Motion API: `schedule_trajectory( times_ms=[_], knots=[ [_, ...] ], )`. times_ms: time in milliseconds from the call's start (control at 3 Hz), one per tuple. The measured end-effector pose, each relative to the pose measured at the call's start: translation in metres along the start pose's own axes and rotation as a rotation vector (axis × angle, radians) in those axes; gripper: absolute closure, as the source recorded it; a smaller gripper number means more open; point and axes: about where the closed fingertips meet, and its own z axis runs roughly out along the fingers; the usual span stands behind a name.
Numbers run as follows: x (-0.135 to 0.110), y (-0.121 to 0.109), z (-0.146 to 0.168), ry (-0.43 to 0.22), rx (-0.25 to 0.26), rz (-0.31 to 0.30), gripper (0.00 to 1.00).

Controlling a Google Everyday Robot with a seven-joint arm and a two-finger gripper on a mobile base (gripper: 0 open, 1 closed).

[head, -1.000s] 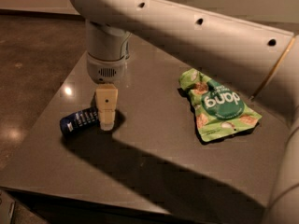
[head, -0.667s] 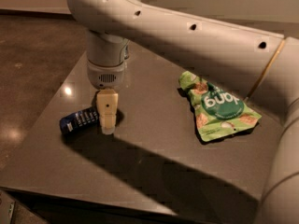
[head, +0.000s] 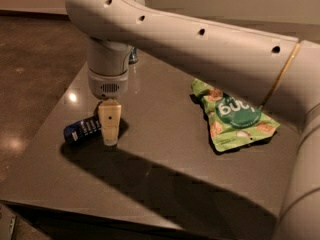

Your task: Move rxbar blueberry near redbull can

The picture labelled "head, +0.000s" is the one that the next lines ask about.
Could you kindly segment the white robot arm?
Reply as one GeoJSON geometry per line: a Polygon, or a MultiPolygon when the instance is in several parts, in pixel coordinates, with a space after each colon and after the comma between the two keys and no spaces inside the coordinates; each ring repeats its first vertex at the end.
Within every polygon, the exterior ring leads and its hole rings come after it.
{"type": "Polygon", "coordinates": [[[132,48],[291,124],[301,135],[272,240],[320,240],[320,45],[148,8],[144,0],[65,0],[88,37],[94,96],[127,87],[132,48]]]}

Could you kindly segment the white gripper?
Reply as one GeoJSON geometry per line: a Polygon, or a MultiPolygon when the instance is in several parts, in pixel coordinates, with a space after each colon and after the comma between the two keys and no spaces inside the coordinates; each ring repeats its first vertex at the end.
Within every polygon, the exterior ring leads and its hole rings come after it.
{"type": "Polygon", "coordinates": [[[129,73],[106,76],[88,70],[88,84],[91,93],[100,100],[98,117],[101,124],[103,142],[106,146],[114,146],[118,142],[122,107],[116,99],[128,89],[129,73]]]}

